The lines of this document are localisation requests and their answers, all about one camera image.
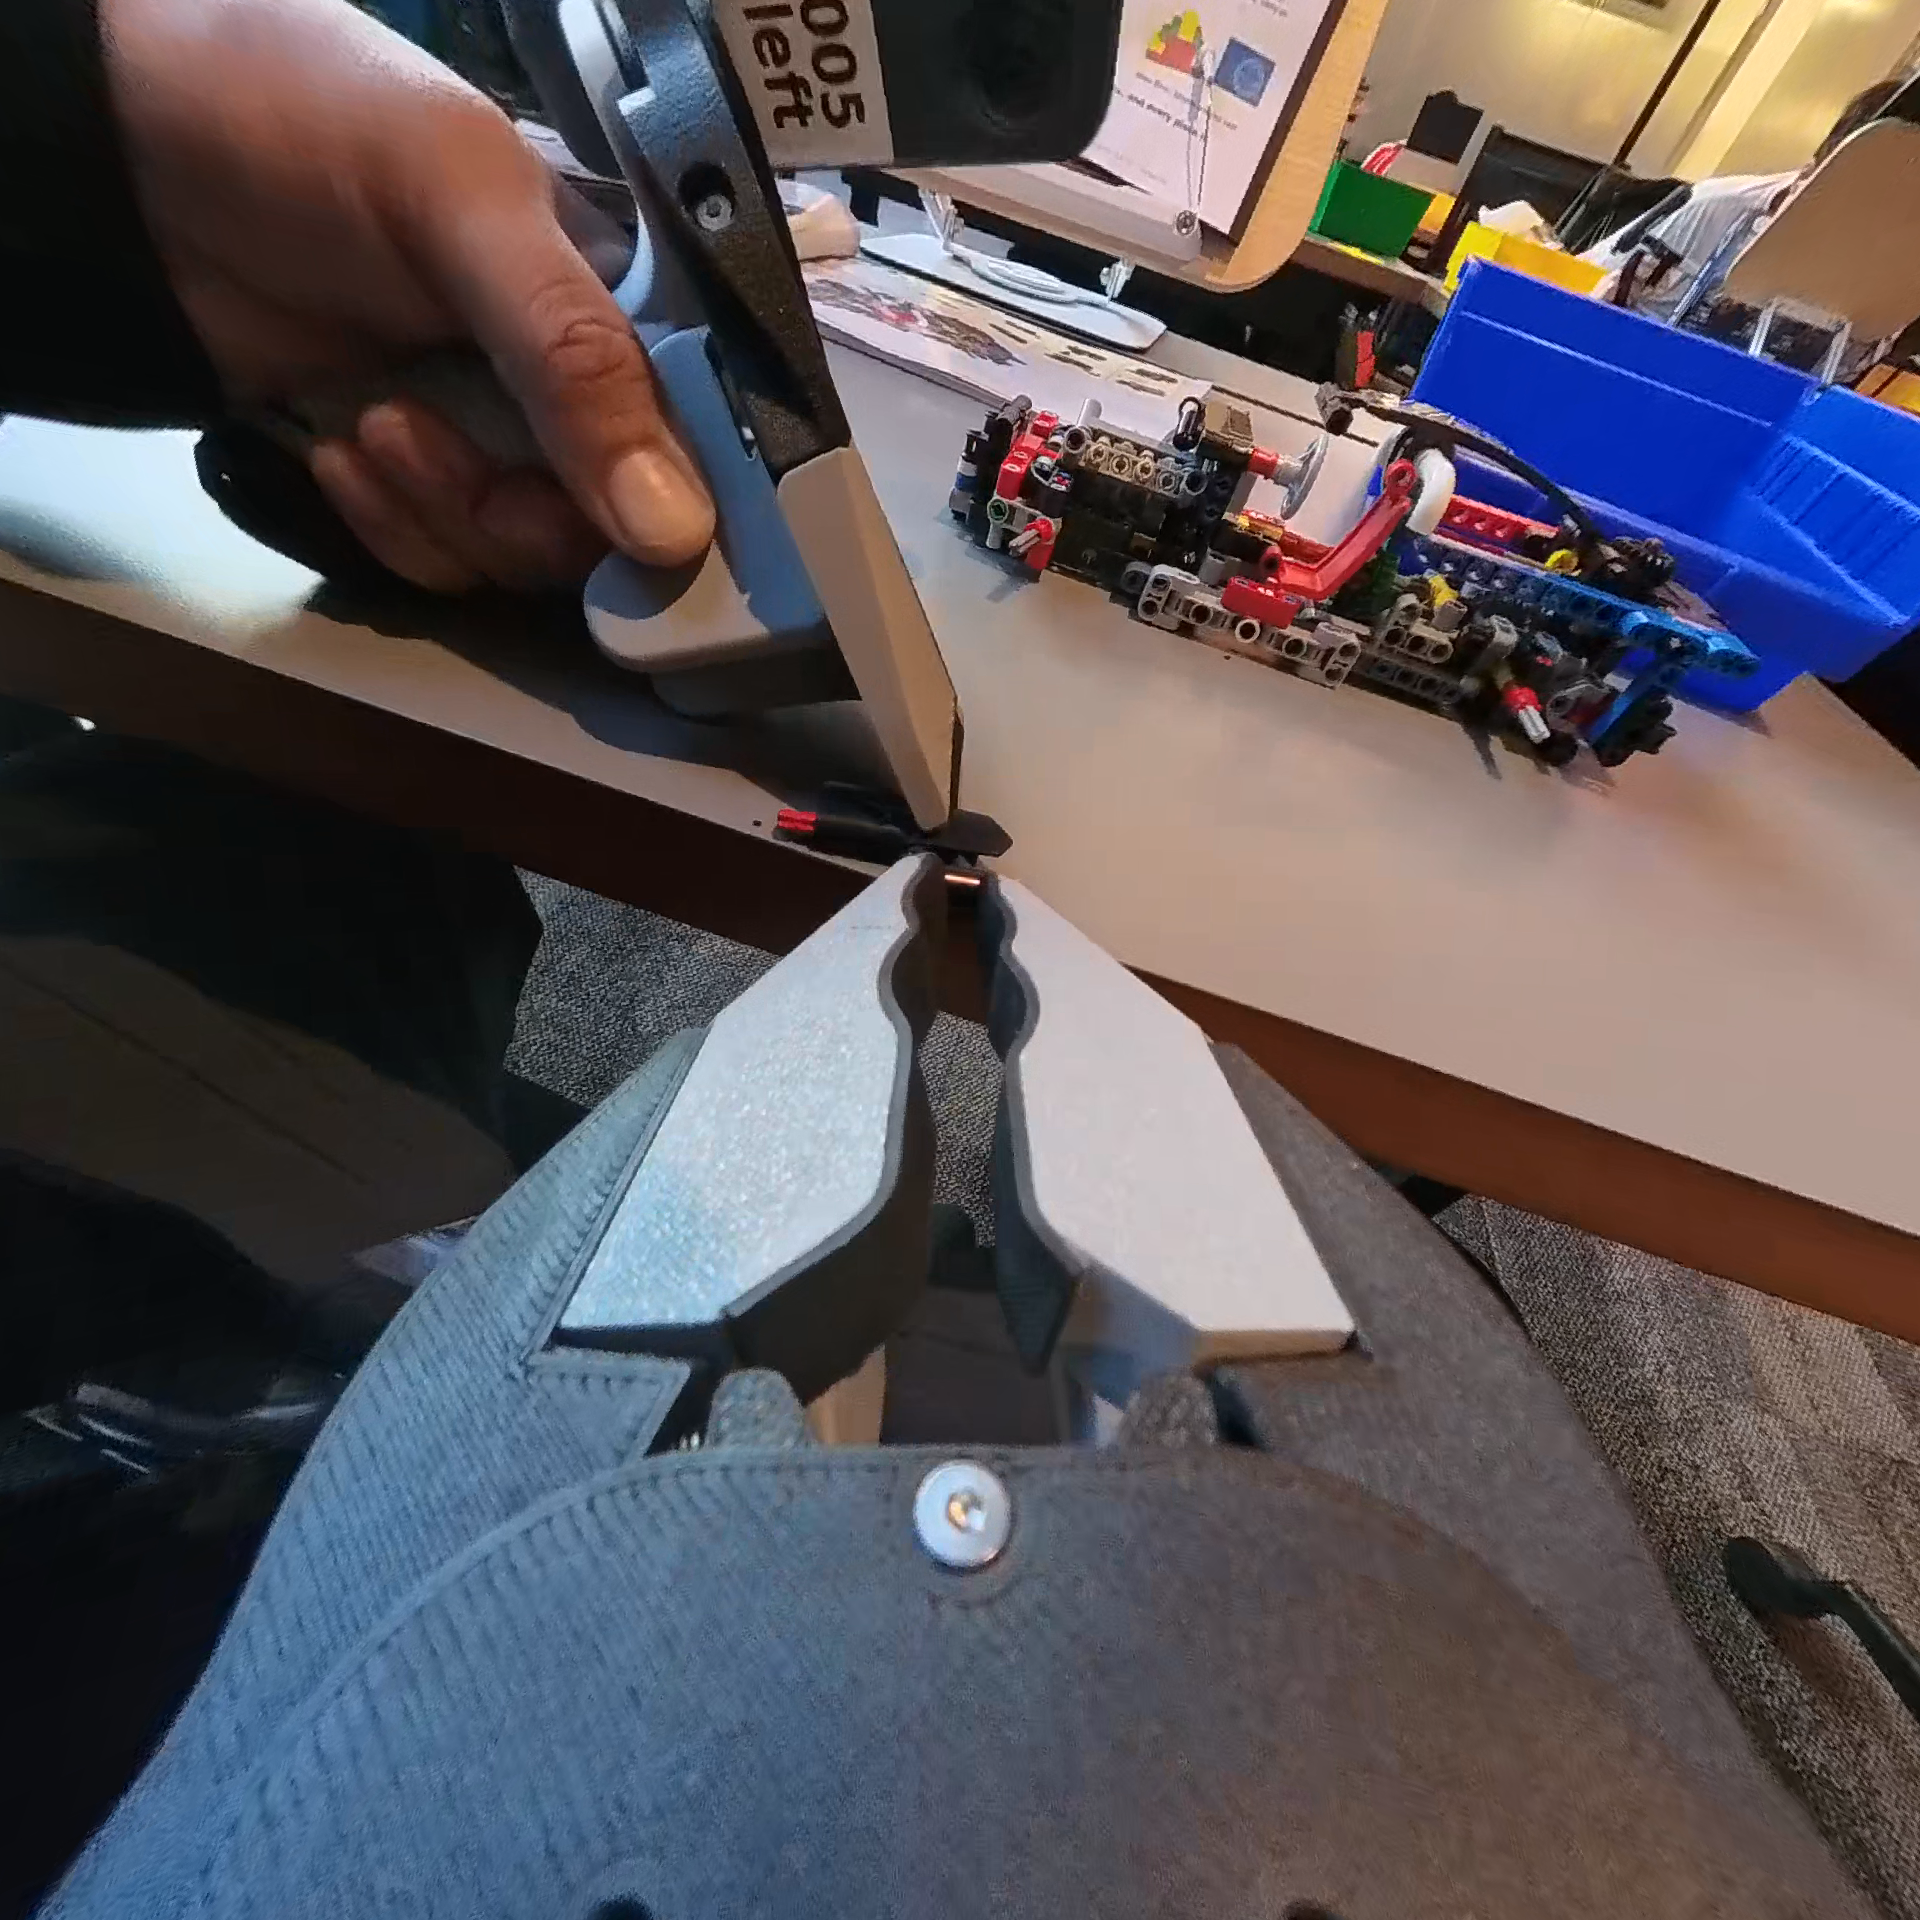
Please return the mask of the black brick part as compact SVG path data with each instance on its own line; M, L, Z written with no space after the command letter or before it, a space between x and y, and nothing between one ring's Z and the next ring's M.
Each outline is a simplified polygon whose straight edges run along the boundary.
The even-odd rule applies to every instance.
M989 813L960 806L939 824L926 827L897 796L846 782L822 783L808 806L781 806L774 837L824 857L870 867L935 855L941 864L967 870L1005 857L1014 844Z

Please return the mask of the wooden rounded notice board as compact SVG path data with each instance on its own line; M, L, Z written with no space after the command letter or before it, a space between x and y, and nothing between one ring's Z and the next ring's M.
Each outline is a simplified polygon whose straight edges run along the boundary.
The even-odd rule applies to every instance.
M1269 153L1254 193L1233 231L1217 233L1080 159L1094 134L1066 159L978 166L890 166L890 177L939 193L1005 223L1127 260L1131 267L1242 293L1287 264L1307 238L1311 212L1336 158L1363 67L1384 22L1384 3L1342 3L1320 62L1281 141Z

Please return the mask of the person's left hand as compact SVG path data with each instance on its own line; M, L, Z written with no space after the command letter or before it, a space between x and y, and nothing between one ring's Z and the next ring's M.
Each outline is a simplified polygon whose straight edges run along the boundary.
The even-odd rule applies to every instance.
M101 4L134 192L249 409L363 393L303 463L432 592L704 559L714 515L557 180L350 4Z

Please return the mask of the grey desk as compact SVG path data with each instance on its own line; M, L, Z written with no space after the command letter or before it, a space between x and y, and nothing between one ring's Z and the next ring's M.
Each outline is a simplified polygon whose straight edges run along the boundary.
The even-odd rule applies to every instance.
M831 349L1003 870L1362 1156L1915 1342L1915 771L1824 687L1602 782L1008 584L971 409ZM686 726L566 619L318 598L177 435L7 420L3 693L761 949L857 873L776 805L850 708Z

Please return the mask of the person's left forearm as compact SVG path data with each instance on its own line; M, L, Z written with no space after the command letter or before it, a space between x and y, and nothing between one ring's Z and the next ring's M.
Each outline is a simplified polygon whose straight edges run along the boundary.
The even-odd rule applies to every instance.
M2 4L2 409L123 427L223 409L137 204L90 3Z

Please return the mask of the person's dark trousers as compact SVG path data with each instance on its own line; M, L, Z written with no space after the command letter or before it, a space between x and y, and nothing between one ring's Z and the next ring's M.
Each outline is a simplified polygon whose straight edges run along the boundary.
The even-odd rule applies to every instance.
M510 861L3 701L3 1413L483 1211L538 941Z

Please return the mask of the building brick vehicle model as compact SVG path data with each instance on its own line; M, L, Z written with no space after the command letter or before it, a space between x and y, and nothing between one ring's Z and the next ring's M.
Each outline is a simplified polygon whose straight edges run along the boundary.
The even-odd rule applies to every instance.
M949 515L1149 628L1441 713L1552 772L1654 756L1683 680L1757 677L1658 537L1605 533L1506 443L1358 391L1317 409L1317 439L1281 454L1213 395L1160 440L1091 400L1065 419L1018 395L967 435Z

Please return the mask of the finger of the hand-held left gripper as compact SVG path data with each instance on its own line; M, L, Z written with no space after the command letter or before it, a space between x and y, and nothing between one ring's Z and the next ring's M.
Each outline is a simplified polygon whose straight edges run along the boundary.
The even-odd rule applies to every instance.
M946 824L958 803L965 710L857 447L830 447L787 470L776 507L897 797L917 824Z

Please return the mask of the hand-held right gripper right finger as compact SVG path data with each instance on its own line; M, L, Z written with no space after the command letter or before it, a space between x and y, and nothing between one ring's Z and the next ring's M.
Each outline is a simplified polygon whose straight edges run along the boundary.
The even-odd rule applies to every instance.
M1160 1375L1343 1352L1352 1309L1202 1027L1017 879L976 932L995 1293L1049 1437L1109 1445Z

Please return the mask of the small green storage bin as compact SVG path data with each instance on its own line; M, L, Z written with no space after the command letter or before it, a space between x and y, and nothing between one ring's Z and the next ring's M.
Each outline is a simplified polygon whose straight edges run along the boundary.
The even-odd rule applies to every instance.
M1422 229L1432 192L1333 159L1307 233L1335 246L1401 257Z

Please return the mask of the yellow storage bin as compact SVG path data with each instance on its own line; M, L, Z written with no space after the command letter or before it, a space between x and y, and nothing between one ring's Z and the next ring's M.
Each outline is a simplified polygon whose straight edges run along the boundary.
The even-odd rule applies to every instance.
M1455 293L1467 267L1486 263L1525 279L1558 286L1565 293L1590 297L1609 279L1611 270L1583 255L1562 251L1557 245L1531 238L1521 231L1506 231L1495 223L1472 222L1455 240L1447 263L1443 288Z

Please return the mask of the white printed poster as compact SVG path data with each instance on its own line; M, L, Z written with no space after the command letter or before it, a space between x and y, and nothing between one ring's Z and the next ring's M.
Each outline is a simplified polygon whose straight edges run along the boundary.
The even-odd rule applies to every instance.
M1080 159L1231 233L1342 14L1342 3L1121 4L1111 102Z

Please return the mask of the printed instruction booklet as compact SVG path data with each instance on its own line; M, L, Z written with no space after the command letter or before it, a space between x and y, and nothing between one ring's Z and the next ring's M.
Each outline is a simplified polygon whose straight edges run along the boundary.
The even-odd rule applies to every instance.
M1185 375L1123 352L1078 343L1050 327L864 255L802 263L802 283L817 332L831 344L917 372L979 400L1029 395L1058 409L1091 395L1176 403L1192 393Z

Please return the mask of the blue plastic bin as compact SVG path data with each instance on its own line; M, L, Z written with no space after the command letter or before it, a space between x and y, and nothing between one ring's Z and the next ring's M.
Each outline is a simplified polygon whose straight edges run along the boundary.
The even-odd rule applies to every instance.
M1751 703L1847 680L1915 630L1917 420L1845 389L1808 395L1719 524L1715 609L1760 659Z
M1752 567L1731 511L1814 395L1809 375L1482 257L1464 267L1410 389L1576 495L1605 529L1667 545L1677 583L1760 659L1738 686L1690 679L1690 701L1730 713L1761 708L1795 675L1737 609Z

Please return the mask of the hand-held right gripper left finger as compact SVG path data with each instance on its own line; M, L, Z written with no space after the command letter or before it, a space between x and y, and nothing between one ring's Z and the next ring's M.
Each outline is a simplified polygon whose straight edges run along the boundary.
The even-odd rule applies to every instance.
M927 1281L943 925L943 864L906 855L710 1020L568 1273L557 1352L770 1371L817 1440L878 1445Z

